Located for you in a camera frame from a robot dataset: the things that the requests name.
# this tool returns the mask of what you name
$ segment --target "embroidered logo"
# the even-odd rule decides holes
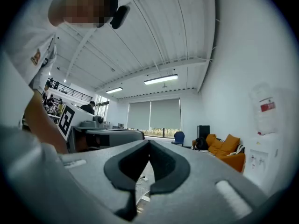
[[[39,62],[39,59],[41,59],[41,52],[39,51],[39,49],[37,49],[36,54],[31,57],[31,61],[34,65],[37,65]]]

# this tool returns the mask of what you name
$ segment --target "roller shade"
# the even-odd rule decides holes
[[[149,126],[151,128],[181,129],[179,99],[152,101]]]
[[[127,128],[148,130],[150,102],[130,103]]]

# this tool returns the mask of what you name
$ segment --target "ceiling light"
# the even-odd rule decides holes
[[[122,91],[122,88],[116,88],[114,90],[110,90],[110,91],[106,91],[107,94],[111,94],[111,93],[114,93],[114,92],[117,92],[117,91]]]
[[[171,75],[171,76],[166,76],[166,77],[160,77],[152,80],[146,80],[144,81],[145,84],[154,84],[154,83],[159,83],[159,82],[164,82],[168,80],[176,80],[178,78],[178,75]]]

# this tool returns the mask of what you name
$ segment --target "orange sofa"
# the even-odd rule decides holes
[[[242,172],[243,165],[245,162],[245,154],[233,154],[236,151],[239,143],[240,138],[234,137],[232,135],[228,135],[224,142],[219,141],[216,139],[215,134],[209,134],[206,138],[206,142],[209,146],[209,152],[214,154],[217,158],[224,161],[226,164],[237,170],[238,172]],[[192,141],[192,146],[196,145],[196,141]]]

